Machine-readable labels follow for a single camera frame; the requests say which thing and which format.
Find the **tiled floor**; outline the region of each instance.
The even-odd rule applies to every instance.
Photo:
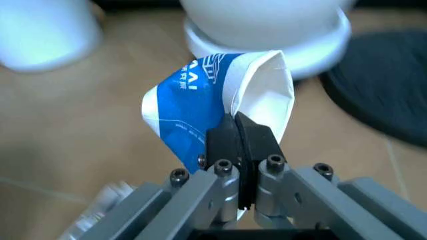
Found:
[[[145,92],[192,59],[180,10],[110,14],[103,45],[43,74],[0,68],[0,239],[54,239],[106,184],[161,183],[181,164],[141,118]],[[358,10],[356,33],[427,27],[418,11]],[[296,88],[282,149],[294,166],[371,176],[427,210],[427,151],[359,123],[317,79]],[[242,228],[255,226],[246,215]]]

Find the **black mat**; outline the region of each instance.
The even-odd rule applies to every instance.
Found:
[[[321,77],[330,98],[365,124],[427,147],[427,31],[372,33]]]

